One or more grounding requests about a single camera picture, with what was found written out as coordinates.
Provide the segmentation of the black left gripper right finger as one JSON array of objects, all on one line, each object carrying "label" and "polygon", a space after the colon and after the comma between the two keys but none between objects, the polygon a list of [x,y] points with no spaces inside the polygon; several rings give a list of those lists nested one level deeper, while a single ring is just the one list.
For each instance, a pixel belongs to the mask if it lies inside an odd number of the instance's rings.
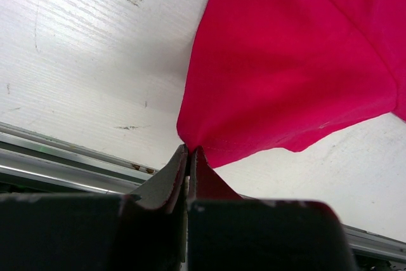
[{"label": "black left gripper right finger", "polygon": [[190,270],[356,270],[333,210],[318,201],[245,199],[210,167],[190,159]]}]

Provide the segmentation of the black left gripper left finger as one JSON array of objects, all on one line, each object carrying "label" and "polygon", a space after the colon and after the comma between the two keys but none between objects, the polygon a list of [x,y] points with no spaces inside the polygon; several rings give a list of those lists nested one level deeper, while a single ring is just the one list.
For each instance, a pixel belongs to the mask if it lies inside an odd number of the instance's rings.
[{"label": "black left gripper left finger", "polygon": [[1,269],[179,270],[187,159],[180,145],[127,194],[2,194]]}]

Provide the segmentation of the red t-shirt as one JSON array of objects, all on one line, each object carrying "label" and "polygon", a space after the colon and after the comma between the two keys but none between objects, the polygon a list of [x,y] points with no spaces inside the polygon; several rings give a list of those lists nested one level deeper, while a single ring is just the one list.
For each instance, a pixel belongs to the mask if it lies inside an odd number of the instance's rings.
[{"label": "red t-shirt", "polygon": [[405,0],[208,0],[177,121],[216,168],[405,118]]}]

